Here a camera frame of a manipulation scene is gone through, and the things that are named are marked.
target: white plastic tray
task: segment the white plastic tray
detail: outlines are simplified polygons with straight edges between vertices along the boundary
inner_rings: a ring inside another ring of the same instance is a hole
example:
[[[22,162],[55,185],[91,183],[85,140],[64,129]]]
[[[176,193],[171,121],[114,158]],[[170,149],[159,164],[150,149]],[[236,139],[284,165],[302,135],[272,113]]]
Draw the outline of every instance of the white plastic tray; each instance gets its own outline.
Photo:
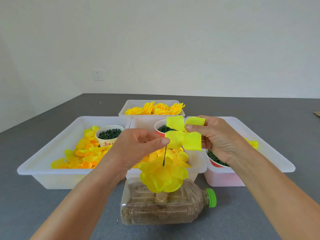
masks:
[[[270,162],[272,162],[281,172],[290,173],[294,172],[295,166],[284,156],[282,156],[276,149],[266,143],[251,129],[235,117],[219,117],[224,119],[229,125],[232,126],[241,136],[247,138],[249,141],[258,141],[258,151],[264,155]],[[230,167],[218,168],[211,164],[209,156],[203,153],[206,160],[207,171],[205,177],[209,185],[214,187],[219,186],[244,186],[242,180]]]
[[[174,105],[174,103],[179,103],[178,100],[127,100],[124,104],[123,108],[121,109],[119,116],[126,116],[126,117],[167,117],[167,116],[176,116],[176,115],[154,115],[154,114],[125,114],[127,109],[132,109],[133,107],[143,107],[145,103],[150,103],[154,101],[154,104],[163,103],[168,106]],[[179,115],[185,116],[183,109]]]
[[[157,117],[135,117],[131,121],[130,128],[142,128],[148,129],[155,132],[154,125],[157,121],[166,119],[166,116]],[[192,168],[186,168],[189,172],[189,179],[195,181],[198,173],[204,173],[207,169],[207,165],[202,152],[199,151],[185,151],[189,155],[188,164]],[[126,178],[138,178],[140,177],[141,170],[138,168],[132,168],[128,170]]]
[[[107,125],[130,127],[130,117],[82,116],[73,121],[66,129],[54,137],[19,168],[18,174],[32,175],[46,189],[73,189],[92,169],[51,169],[54,160],[64,158],[64,150],[77,145],[83,131],[93,125],[99,128]]]

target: tabletop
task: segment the tabletop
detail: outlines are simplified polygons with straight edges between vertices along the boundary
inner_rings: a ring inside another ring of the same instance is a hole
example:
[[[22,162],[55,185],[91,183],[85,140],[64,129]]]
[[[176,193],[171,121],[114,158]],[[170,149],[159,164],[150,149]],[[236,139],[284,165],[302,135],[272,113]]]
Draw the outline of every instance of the tabletop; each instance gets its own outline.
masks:
[[[0,133],[1,239],[29,239],[70,192],[47,190],[17,168],[77,117],[118,116],[129,99],[178,100],[186,116],[237,117],[295,165],[287,176],[320,203],[320,118],[312,113],[320,110],[320,99],[82,94]],[[210,188],[203,174],[195,183]],[[108,198],[91,239],[280,239],[246,187],[214,187],[217,206],[192,223],[126,226],[120,219],[124,184]]]

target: electrical socket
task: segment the electrical socket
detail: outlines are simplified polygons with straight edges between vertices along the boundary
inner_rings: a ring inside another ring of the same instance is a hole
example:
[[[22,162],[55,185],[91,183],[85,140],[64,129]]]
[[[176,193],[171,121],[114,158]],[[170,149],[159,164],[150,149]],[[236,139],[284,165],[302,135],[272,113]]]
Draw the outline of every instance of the electrical socket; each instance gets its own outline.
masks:
[[[94,80],[103,80],[101,69],[92,70],[92,75]]]

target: right hand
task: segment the right hand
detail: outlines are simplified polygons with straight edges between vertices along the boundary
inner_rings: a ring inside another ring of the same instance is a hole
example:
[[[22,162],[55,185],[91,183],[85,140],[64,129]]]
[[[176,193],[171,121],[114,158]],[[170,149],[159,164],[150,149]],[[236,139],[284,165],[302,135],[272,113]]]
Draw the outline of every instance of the right hand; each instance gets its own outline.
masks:
[[[202,148],[214,153],[228,165],[237,158],[245,157],[254,148],[224,119],[199,115],[206,118],[204,126],[187,124],[189,132],[198,132],[202,137]]]

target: sand-filled bottle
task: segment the sand-filled bottle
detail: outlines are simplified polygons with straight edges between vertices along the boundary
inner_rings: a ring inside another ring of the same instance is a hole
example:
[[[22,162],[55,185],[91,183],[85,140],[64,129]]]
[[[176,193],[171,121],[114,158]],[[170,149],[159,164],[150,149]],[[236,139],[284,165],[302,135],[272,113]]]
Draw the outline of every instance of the sand-filled bottle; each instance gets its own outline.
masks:
[[[120,214],[126,225],[188,223],[196,219],[204,207],[216,204],[212,189],[201,190],[190,179],[185,179],[174,192],[153,193],[139,178],[129,178],[124,186]]]

